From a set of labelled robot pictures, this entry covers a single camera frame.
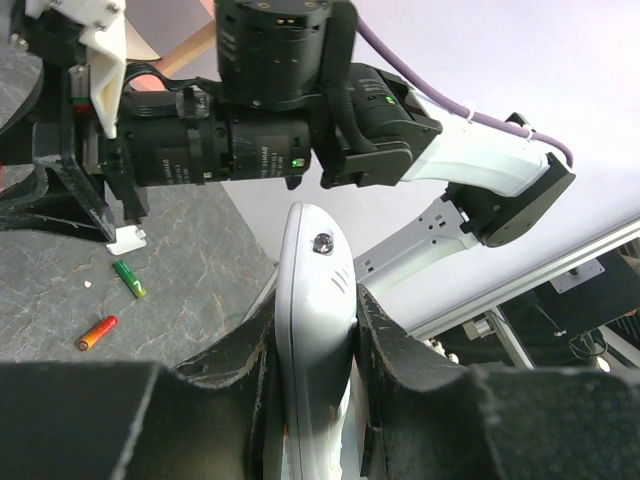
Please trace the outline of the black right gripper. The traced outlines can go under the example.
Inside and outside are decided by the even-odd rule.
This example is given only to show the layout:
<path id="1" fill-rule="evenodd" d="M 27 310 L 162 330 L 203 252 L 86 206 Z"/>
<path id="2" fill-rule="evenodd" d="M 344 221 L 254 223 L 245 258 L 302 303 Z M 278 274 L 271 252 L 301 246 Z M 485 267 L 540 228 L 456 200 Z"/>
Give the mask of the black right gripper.
<path id="1" fill-rule="evenodd" d="M 1 193 L 1 229 L 111 243 L 116 226 L 107 190 L 127 224 L 149 213 L 146 190 L 135 184 L 124 142 L 109 140 L 91 102 L 73 94 L 88 83 L 82 74 L 45 65 L 41 77 L 30 114 L 33 170 Z"/>

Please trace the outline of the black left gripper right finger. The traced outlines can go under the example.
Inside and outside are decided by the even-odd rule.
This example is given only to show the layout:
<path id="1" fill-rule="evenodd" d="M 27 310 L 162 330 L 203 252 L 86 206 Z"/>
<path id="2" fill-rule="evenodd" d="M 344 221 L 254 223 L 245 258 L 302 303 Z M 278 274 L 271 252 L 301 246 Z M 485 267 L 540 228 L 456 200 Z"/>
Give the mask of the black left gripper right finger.
<path id="1" fill-rule="evenodd" d="M 357 290 L 354 401 L 367 479 L 635 479 L 639 375 L 466 368 Z"/>

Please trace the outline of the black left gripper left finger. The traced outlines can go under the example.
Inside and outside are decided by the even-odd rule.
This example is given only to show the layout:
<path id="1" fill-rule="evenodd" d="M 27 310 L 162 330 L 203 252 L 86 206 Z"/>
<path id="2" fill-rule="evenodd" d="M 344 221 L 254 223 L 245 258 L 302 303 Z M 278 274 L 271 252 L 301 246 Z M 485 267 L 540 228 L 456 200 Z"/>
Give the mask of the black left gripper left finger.
<path id="1" fill-rule="evenodd" d="M 277 479 L 284 422 L 275 303 L 169 368 L 1 366 L 5 479 Z"/>

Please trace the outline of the white battery cover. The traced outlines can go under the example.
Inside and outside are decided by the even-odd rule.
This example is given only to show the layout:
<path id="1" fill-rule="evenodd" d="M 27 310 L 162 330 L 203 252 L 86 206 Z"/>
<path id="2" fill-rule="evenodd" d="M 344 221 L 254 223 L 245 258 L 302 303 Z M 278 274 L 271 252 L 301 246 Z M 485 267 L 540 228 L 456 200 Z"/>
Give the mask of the white battery cover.
<path id="1" fill-rule="evenodd" d="M 136 225 L 128 225 L 116 229 L 116 241 L 106 245 L 113 256 L 122 256 L 147 245 L 146 232 Z"/>

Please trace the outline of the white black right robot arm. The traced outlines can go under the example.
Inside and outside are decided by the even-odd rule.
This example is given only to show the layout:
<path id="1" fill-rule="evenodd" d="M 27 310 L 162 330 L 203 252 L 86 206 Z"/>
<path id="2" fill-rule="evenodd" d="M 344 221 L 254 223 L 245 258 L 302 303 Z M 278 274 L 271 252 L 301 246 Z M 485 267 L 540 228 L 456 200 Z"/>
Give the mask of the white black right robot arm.
<path id="1" fill-rule="evenodd" d="M 440 259 L 526 234 L 575 180 L 560 142 L 439 94 L 349 1 L 218 1 L 219 80 L 175 80 L 127 54 L 122 1 L 5 1 L 1 39 L 39 58 L 1 129 L 1 160 L 31 173 L 1 194 L 3 230 L 114 243 L 151 187 L 281 178 L 313 160 L 326 189 L 446 183 L 417 219 L 339 265 L 384 291 Z"/>

